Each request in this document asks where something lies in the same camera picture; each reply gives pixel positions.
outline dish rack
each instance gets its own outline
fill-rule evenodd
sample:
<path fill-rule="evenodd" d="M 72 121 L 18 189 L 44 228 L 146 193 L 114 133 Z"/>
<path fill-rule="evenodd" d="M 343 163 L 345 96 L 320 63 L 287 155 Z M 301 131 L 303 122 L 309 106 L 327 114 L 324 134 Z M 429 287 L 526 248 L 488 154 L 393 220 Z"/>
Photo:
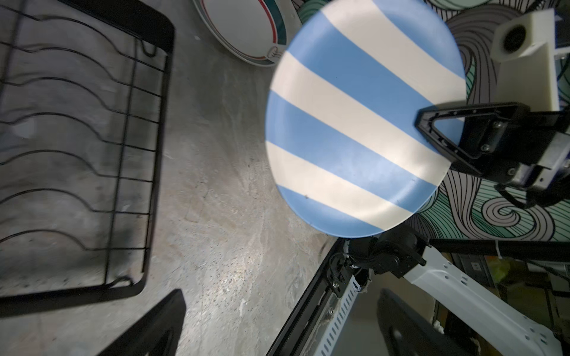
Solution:
<path fill-rule="evenodd" d="M 144 288 L 173 47 L 137 0 L 0 5 L 0 316 Z"/>

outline black round hole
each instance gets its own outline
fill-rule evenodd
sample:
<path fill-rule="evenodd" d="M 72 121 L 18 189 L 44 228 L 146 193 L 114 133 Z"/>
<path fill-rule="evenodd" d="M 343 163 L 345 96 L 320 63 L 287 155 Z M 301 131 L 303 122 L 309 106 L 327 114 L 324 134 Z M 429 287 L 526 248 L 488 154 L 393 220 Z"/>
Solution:
<path fill-rule="evenodd" d="M 504 37 L 503 48 L 507 53 L 513 53 L 523 45 L 527 30 L 522 25 L 515 26 Z"/>

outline striped plate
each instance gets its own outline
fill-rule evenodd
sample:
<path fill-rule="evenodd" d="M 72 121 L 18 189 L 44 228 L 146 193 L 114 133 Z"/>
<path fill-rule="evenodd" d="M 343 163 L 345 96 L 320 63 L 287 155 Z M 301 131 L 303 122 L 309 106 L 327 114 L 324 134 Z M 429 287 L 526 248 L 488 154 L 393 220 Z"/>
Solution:
<path fill-rule="evenodd" d="M 345 238 L 416 212 L 450 162 L 414 127 L 417 111 L 465 104 L 451 33 L 418 0 L 335 0 L 290 44 L 271 83 L 266 147 L 293 211 Z M 463 122 L 439 126 L 457 142 Z"/>

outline white stripe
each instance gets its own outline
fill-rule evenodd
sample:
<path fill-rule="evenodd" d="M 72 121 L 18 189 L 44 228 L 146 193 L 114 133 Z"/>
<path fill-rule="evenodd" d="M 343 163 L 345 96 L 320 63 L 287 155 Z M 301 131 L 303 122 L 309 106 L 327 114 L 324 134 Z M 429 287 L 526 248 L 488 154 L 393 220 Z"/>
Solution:
<path fill-rule="evenodd" d="M 370 225 L 388 230 L 412 213 L 266 141 L 275 182 Z"/>
<path fill-rule="evenodd" d="M 432 104 L 465 104 L 465 79 L 418 47 L 372 0 L 333 1 L 321 11 L 344 36 Z"/>
<path fill-rule="evenodd" d="M 289 52 L 279 62 L 271 90 L 424 181 L 439 185 L 449 169 L 445 157 L 311 72 Z"/>

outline patterned fabric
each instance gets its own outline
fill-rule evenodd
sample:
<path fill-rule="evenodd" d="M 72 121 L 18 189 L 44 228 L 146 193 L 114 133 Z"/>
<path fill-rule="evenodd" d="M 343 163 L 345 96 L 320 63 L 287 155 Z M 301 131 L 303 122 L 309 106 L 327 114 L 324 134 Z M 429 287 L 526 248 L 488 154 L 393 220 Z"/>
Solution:
<path fill-rule="evenodd" d="M 330 235 L 400 224 L 450 165 L 414 127 L 417 111 L 465 102 L 465 88 L 460 51 L 430 7 L 330 3 L 293 39 L 271 84 L 266 147 L 281 195 Z M 438 125 L 457 139 L 462 128 L 456 119 Z"/>
<path fill-rule="evenodd" d="M 499 64 L 489 57 L 492 33 L 500 24 L 527 10 L 557 6 L 550 0 L 431 0 L 425 1 L 448 25 L 461 52 L 466 74 L 467 103 L 489 103 Z M 564 66 L 557 61 L 557 70 Z M 570 71 L 559 80 L 560 105 L 570 101 Z M 449 171 L 431 199 L 406 222 L 430 238 L 570 240 L 570 203 L 522 210 L 493 188 L 494 183 Z M 509 190 L 518 198 L 524 194 Z"/>

